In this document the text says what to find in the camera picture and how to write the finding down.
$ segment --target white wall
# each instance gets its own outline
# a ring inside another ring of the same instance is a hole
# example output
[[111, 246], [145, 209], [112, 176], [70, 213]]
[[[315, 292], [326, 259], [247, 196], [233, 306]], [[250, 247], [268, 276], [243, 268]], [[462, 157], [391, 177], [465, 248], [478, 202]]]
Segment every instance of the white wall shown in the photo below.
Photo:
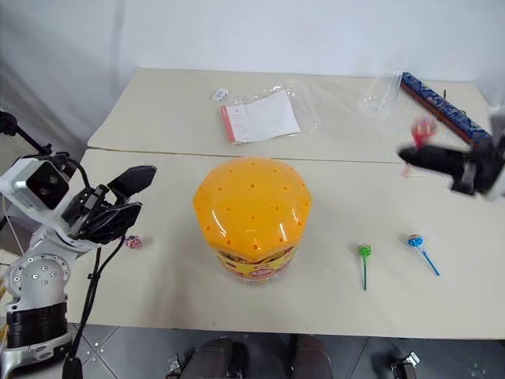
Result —
[[401, 59], [418, 77], [505, 94], [504, 0], [0, 5], [0, 105], [42, 143], [77, 154], [137, 66], [373, 76]]

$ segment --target green lollipop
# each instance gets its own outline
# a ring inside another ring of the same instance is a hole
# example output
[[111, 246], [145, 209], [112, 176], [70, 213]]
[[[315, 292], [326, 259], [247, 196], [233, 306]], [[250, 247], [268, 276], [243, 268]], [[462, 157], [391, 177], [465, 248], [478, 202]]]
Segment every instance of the green lollipop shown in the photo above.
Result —
[[363, 257], [363, 290], [366, 291], [366, 261], [372, 255], [372, 247], [370, 245], [359, 245], [358, 253]]

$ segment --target paper document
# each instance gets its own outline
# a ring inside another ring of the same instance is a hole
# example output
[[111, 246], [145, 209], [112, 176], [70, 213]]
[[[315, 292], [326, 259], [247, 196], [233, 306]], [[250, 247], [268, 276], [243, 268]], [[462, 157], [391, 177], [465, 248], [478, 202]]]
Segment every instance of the paper document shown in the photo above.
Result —
[[285, 90], [254, 103], [221, 107], [230, 142], [254, 142], [300, 133]]

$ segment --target tile floor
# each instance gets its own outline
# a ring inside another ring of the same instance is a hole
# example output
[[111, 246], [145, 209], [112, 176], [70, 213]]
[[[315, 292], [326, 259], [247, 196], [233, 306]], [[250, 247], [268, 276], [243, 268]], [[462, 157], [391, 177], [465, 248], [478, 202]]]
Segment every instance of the tile floor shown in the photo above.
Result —
[[[70, 325], [75, 333], [77, 328]], [[119, 328], [88, 325], [79, 348], [86, 379], [163, 379], [169, 358], [182, 360], [209, 340], [229, 336], [247, 344], [251, 377], [285, 379], [289, 335]], [[415, 351], [419, 379], [505, 379], [505, 346], [488, 340], [416, 340], [379, 337], [319, 336], [335, 379], [390, 379], [393, 358]]]

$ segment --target orange container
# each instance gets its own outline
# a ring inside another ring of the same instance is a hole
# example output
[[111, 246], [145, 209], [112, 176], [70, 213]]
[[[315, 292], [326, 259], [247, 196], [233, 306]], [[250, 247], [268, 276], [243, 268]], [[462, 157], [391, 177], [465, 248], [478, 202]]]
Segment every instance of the orange container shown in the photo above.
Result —
[[290, 263], [311, 204], [291, 166], [256, 157], [214, 169], [193, 199], [204, 237], [223, 267], [254, 282], [269, 280]]

